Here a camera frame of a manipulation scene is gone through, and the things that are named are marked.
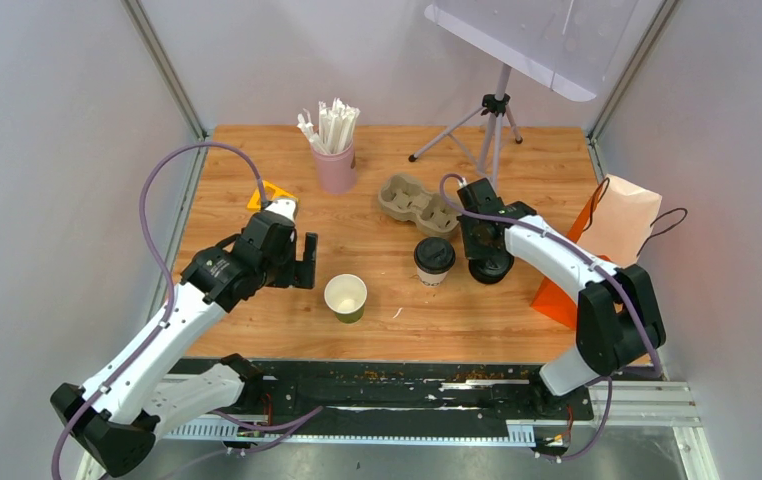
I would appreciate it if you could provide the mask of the black cup lid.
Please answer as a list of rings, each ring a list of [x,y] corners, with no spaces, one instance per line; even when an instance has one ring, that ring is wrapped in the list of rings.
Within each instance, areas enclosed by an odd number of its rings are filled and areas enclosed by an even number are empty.
[[[416,266],[428,274],[447,273],[456,262],[456,252],[450,241],[441,237],[422,239],[414,248]]]

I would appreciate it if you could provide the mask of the green paper cup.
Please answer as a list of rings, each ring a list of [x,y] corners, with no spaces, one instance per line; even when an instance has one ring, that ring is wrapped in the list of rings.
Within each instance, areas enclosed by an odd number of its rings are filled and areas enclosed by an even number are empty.
[[[353,274],[333,277],[324,289],[326,306],[337,320],[344,324],[353,324],[362,318],[367,296],[366,284]]]

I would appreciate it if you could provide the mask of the white paper cup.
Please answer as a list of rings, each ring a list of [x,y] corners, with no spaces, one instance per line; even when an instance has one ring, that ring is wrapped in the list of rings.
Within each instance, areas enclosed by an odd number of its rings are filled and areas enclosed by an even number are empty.
[[[416,268],[416,272],[419,281],[427,287],[439,286],[443,283],[449,273],[448,270],[435,273],[434,271],[424,270],[420,267]]]

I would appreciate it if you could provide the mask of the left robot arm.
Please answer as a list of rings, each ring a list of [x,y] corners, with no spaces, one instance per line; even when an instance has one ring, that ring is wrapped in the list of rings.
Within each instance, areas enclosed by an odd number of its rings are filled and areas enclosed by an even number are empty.
[[[113,478],[134,470],[175,428],[213,410],[255,411],[262,374],[238,354],[164,387],[164,376],[213,325],[264,287],[311,289],[318,237],[296,256],[296,201],[279,198],[239,233],[199,251],[164,306],[104,368],[63,383],[50,402],[68,436]]]

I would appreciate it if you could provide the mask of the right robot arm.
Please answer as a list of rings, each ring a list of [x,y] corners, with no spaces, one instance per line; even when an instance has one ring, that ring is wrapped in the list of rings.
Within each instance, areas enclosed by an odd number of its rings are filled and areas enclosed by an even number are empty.
[[[527,204],[504,203],[488,179],[454,178],[459,200],[451,206],[467,259],[522,260],[544,275],[546,289],[560,289],[574,306],[574,345],[546,363],[527,392],[534,413],[555,416],[568,393],[643,356],[661,372],[657,350],[666,332],[651,277],[637,263],[661,195],[609,175],[563,235]]]

